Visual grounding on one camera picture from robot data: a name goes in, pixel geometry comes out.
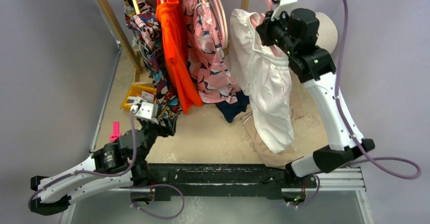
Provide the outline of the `white shorts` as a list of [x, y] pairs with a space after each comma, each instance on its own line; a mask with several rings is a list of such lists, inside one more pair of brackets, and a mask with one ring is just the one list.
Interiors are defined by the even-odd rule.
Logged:
[[230, 17], [229, 71], [249, 97], [256, 131], [272, 153], [294, 140], [290, 118], [292, 79], [285, 55], [276, 57], [263, 46], [250, 18], [260, 15], [234, 9]]

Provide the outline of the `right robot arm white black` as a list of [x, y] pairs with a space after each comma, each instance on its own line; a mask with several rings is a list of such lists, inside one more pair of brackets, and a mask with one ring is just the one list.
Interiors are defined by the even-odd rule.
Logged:
[[277, 18], [273, 14], [268, 11], [256, 31], [264, 46], [277, 46], [287, 55], [291, 70], [317, 106], [328, 137], [327, 146], [286, 164], [284, 179], [289, 186], [297, 187], [305, 176], [330, 173], [373, 150], [375, 143], [353, 129], [348, 109], [338, 110], [346, 103], [336, 85], [336, 67], [330, 53], [316, 45], [320, 25], [316, 14], [302, 8], [290, 14], [283, 11]]

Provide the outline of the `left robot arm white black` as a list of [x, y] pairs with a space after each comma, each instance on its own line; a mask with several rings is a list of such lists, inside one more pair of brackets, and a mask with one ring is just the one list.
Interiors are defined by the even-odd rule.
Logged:
[[177, 118], [160, 124], [140, 120], [125, 134], [93, 152], [83, 162], [56, 176], [34, 176], [28, 209], [48, 216], [61, 213], [84, 198], [117, 188], [168, 188], [166, 176], [151, 172], [146, 157], [156, 139], [173, 136]]

